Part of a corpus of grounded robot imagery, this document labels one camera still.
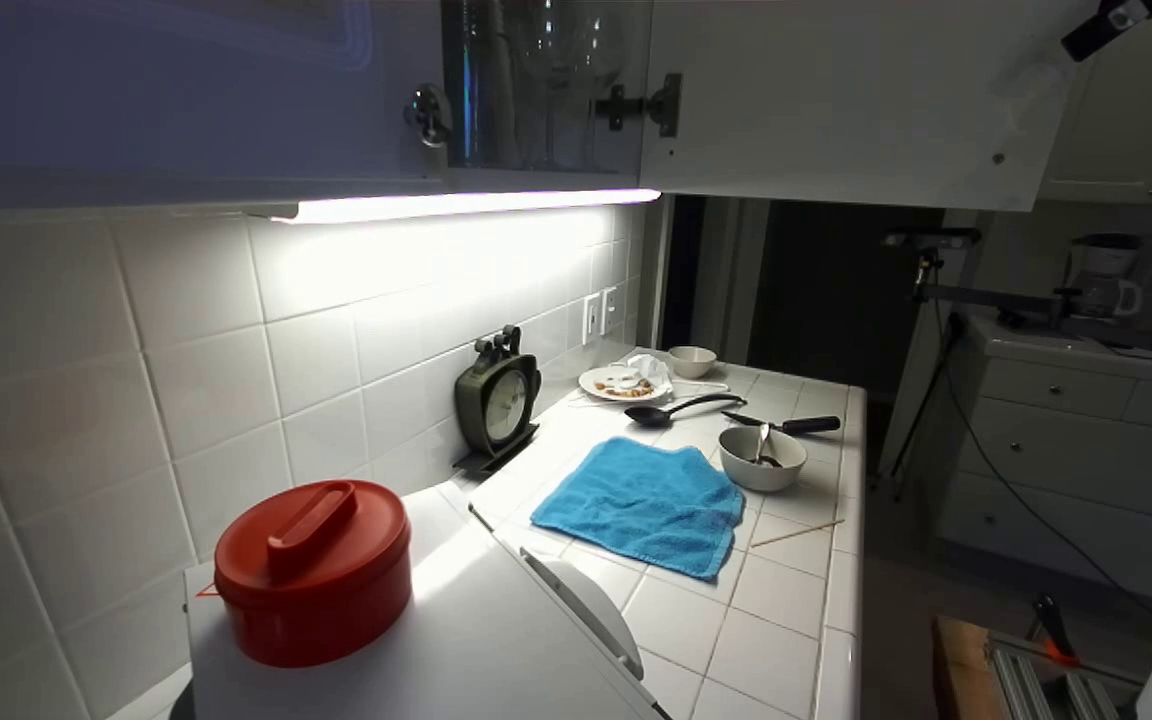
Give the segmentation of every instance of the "black clock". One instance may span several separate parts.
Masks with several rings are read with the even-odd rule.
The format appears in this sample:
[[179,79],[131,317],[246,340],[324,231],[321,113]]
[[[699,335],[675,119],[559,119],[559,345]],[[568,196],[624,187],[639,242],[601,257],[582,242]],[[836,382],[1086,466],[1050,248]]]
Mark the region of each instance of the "black clock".
[[456,424],[470,446],[466,475],[485,479],[533,446],[533,403],[540,392],[536,358],[520,358],[520,330],[475,340],[475,364],[456,377]]

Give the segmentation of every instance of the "cabinet handle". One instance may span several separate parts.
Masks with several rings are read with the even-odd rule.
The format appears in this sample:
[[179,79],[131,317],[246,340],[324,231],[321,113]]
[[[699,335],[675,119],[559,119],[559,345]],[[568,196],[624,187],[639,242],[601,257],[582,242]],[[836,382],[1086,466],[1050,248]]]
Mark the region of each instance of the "cabinet handle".
[[452,123],[449,123],[444,91],[435,85],[415,85],[406,118],[415,127],[415,142],[425,149],[449,149]]

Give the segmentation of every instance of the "under-cabinet light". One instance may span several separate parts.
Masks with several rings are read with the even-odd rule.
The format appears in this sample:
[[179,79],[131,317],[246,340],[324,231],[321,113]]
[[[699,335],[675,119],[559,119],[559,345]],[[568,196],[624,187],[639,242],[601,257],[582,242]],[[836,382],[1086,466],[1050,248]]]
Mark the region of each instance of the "under-cabinet light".
[[385,225],[385,222],[414,222],[414,217],[652,203],[656,196],[662,196],[656,187],[358,196],[358,199],[299,199],[290,211],[272,211],[270,222],[277,225]]

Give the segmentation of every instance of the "white wall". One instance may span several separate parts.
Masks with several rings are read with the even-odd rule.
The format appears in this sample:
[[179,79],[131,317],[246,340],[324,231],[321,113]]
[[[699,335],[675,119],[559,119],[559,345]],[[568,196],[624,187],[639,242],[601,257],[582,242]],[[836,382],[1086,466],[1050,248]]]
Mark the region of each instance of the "white wall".
[[[254,499],[452,475],[472,335],[525,324],[547,396],[624,351],[639,222],[0,217],[0,720],[108,717],[179,670],[179,567]],[[609,284],[612,340],[576,348]]]
[[1135,281],[1143,284],[1139,324],[1152,330],[1152,210],[1128,203],[1041,203],[1034,217],[991,217],[975,290],[1050,298],[1063,277],[1069,242],[1091,231],[1139,238]]

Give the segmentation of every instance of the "blue cloth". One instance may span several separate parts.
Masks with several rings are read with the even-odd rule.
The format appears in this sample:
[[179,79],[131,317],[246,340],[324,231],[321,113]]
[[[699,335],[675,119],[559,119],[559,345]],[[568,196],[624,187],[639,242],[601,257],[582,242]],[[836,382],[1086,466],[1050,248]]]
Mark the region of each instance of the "blue cloth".
[[732,556],[740,511],[740,489],[697,448],[662,453],[612,437],[533,525],[714,583]]

